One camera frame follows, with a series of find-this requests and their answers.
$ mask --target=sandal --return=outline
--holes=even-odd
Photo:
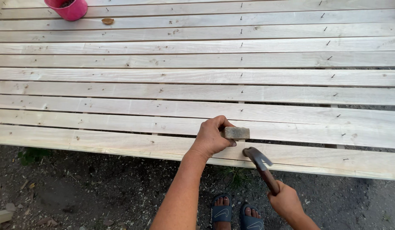
[[[246,216],[245,210],[247,207],[254,209],[260,213],[258,208],[254,207],[250,204],[243,205],[241,207],[241,212],[240,212],[241,230],[247,230],[247,229],[248,230],[263,230],[264,229],[264,221],[262,219],[259,219],[256,217]]]
[[[215,206],[215,202],[220,198],[220,197],[226,197],[229,199],[230,204],[229,206]],[[229,195],[222,194],[219,196],[216,196],[213,199],[213,202],[211,204],[211,220],[212,220],[212,225],[213,225],[213,230],[215,230],[215,222],[218,221],[225,221],[225,222],[231,222],[231,198]]]

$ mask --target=dirt ground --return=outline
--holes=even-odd
[[[169,160],[58,150],[42,162],[22,166],[17,153],[23,149],[0,145],[0,210],[7,203],[23,205],[7,229],[148,229],[179,166]],[[271,208],[266,186],[255,173],[247,170],[251,182],[231,189],[231,178],[217,170],[207,165],[201,178],[200,229],[211,229],[209,204],[220,193],[232,196],[232,229],[240,229],[238,213],[245,202],[262,210],[265,229],[290,229]],[[272,173],[297,190],[304,210],[322,229],[395,230],[395,181]],[[37,226],[45,217],[59,225]]]

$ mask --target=hammer head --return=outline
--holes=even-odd
[[[264,156],[264,154],[262,152],[260,152],[258,149],[254,148],[254,147],[243,149],[243,155],[250,158],[251,161],[256,166],[258,166],[262,171],[267,170],[267,167],[263,163],[263,161],[265,163],[267,163],[267,165],[269,165],[269,166],[272,165],[272,162],[266,156]]]

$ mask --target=foot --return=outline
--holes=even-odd
[[[247,207],[247,208],[244,210],[244,212],[246,213],[246,216],[249,216],[249,217],[256,217],[256,218],[261,219],[261,215],[260,215],[256,210],[254,210],[254,209],[251,209],[251,208]]]
[[[230,200],[225,197],[220,197],[217,199],[215,202],[215,206],[229,206],[230,205]],[[225,222],[225,221],[218,221],[213,223],[215,225],[216,230],[231,230],[231,223],[230,222]]]

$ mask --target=left hand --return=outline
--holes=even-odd
[[[199,133],[190,150],[201,153],[207,159],[214,154],[223,151],[227,147],[236,146],[232,139],[221,137],[220,130],[225,127],[235,127],[225,116],[220,115],[201,123]]]

